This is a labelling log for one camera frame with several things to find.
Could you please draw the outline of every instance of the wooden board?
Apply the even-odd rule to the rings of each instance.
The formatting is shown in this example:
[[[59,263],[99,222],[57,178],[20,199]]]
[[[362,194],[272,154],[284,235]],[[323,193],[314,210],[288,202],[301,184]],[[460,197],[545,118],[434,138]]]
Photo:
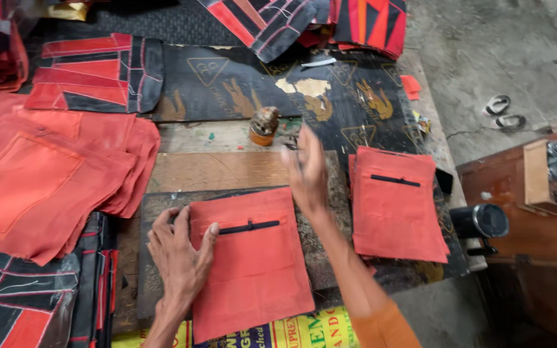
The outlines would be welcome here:
[[[278,159],[277,156],[274,156],[277,154],[273,152],[240,152],[235,154],[224,152],[208,155],[221,159],[221,162],[224,162],[222,161],[223,157],[228,157],[235,163],[244,164],[248,159],[258,158],[259,154],[268,155],[271,168],[275,165],[280,165],[280,159]],[[352,218],[349,213],[347,183],[343,172],[338,169],[336,152],[326,152],[326,165],[329,169],[328,196],[330,208],[336,214],[337,224],[340,227],[341,232],[344,234],[345,238],[351,241]],[[151,261],[151,256],[149,255],[147,248],[145,248],[147,243],[147,233],[151,229],[151,224],[162,210],[173,206],[183,207],[191,202],[204,201],[206,199],[226,194],[241,193],[245,191],[259,191],[260,188],[267,189],[265,186],[268,186],[268,182],[270,183],[270,186],[279,186],[281,183],[287,183],[287,179],[287,173],[283,171],[282,174],[276,175],[275,181],[272,178],[270,181],[265,178],[263,179],[264,181],[259,181],[252,177],[250,177],[249,181],[242,181],[245,185],[249,185],[248,187],[245,186],[240,188],[217,190],[217,187],[223,187],[221,185],[221,181],[209,180],[205,186],[208,189],[207,191],[182,191],[146,194],[143,197],[141,208],[141,234],[139,243],[140,271],[139,292],[137,297],[139,318],[148,318],[153,316],[156,302],[163,295],[160,277],[153,262]],[[326,252],[321,247],[319,238],[313,231],[308,219],[304,218],[298,208],[296,208],[295,214],[298,223],[300,241],[305,255],[305,264],[311,280],[311,287],[314,291],[336,288],[337,283],[334,278],[334,273],[332,272],[332,267],[330,266]],[[318,303],[318,306],[320,308],[329,308],[329,306],[339,304],[340,302],[337,302],[337,300],[338,298],[327,298],[326,301]]]
[[[289,185],[278,151],[159,154],[146,192]]]
[[[557,140],[557,133],[546,139]],[[549,261],[557,264],[557,217],[522,206],[523,146],[466,163],[457,170],[469,205],[498,204],[509,218],[509,234],[490,239],[499,253],[489,259],[514,262],[515,256],[526,255],[542,265]],[[492,197],[483,200],[483,192]]]

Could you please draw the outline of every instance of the zipper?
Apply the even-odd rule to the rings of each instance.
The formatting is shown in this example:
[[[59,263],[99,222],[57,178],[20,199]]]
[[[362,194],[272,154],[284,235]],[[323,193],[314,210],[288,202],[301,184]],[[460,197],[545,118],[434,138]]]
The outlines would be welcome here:
[[[382,177],[381,175],[372,174],[371,179],[381,180],[381,181],[390,181],[391,183],[405,184],[405,185],[420,187],[420,183],[415,183],[414,181],[407,181],[404,178],[398,179],[398,178],[391,178],[391,177]]]
[[[229,228],[221,228],[219,230],[220,235],[228,235],[230,233],[238,233],[238,232],[245,232],[245,231],[252,231],[252,230],[259,230],[260,228],[268,228],[280,225],[280,221],[268,221],[268,222],[259,222],[258,224],[253,224],[252,219],[248,219],[248,225],[244,226],[236,226],[236,227],[229,227]]]

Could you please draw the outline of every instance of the wooden workbench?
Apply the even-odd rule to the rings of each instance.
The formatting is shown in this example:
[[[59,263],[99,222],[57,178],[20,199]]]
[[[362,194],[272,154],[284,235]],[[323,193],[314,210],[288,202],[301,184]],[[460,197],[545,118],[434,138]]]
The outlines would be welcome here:
[[[439,117],[433,105],[433,99],[429,92],[428,84],[420,64],[418,53],[415,50],[406,50],[397,67],[400,74],[412,74],[422,86],[420,100],[413,101],[411,107],[417,112],[425,115],[432,122],[432,133],[425,139],[424,148],[420,149],[424,153],[429,153],[436,160],[438,167],[455,175],[454,195],[448,206],[463,206],[465,199],[461,191],[460,182],[456,178],[454,162],[450,155],[448,145],[445,141],[444,133],[441,129]],[[268,151],[280,150],[283,142],[290,142],[293,130],[297,129],[300,120],[282,120],[287,126],[283,130],[282,125],[275,138],[274,144],[270,147],[261,147],[253,144],[248,138],[249,121],[221,121],[221,122],[195,122],[195,123],[169,123],[160,124],[161,135],[160,152],[237,152],[237,151]],[[177,191],[178,186],[168,179],[157,179],[153,177],[149,184],[149,191]],[[113,326],[113,333],[130,331],[148,326],[148,323],[137,319],[136,296],[138,281],[138,253],[139,253],[139,225],[141,217],[136,215],[128,220],[120,220],[120,264],[118,265],[117,275],[117,297],[116,311]],[[484,259],[468,260],[471,266],[476,269],[483,267]],[[420,284],[427,284],[442,280],[446,275],[440,264],[405,261],[397,268],[397,272],[384,278],[384,275],[376,276],[388,292],[396,292]],[[128,286],[121,289],[122,280],[126,278]]]

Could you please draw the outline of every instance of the sandal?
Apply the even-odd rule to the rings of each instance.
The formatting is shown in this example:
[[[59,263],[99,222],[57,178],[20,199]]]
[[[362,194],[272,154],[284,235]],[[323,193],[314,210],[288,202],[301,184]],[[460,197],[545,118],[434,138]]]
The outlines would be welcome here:
[[[511,104],[511,98],[508,95],[497,95],[489,100],[489,103],[483,108],[484,116],[500,115]]]

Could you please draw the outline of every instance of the triangle logo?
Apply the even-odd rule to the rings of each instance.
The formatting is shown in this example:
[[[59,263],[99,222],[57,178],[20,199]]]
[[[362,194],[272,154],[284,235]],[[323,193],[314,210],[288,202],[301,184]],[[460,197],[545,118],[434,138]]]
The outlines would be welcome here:
[[[339,83],[345,86],[352,79],[352,75],[354,75],[357,67],[357,61],[337,61],[329,65],[328,69],[330,69],[330,72],[337,78]]]
[[[220,72],[227,66],[229,58],[210,57],[210,58],[188,58],[186,62],[195,72],[201,83],[206,87],[211,85],[219,76]]]
[[[259,61],[259,63],[261,63],[261,66],[264,67],[268,75],[270,75],[272,79],[274,79],[274,82],[277,82],[280,79],[286,79],[287,76],[289,76],[289,74],[291,74],[291,72],[293,71],[293,68],[296,67],[296,64],[298,62],[294,61],[291,66],[287,63],[278,65],[272,64],[268,66],[262,61]]]
[[[371,146],[377,128],[374,125],[342,128],[341,134],[350,142],[354,150],[358,146]]]

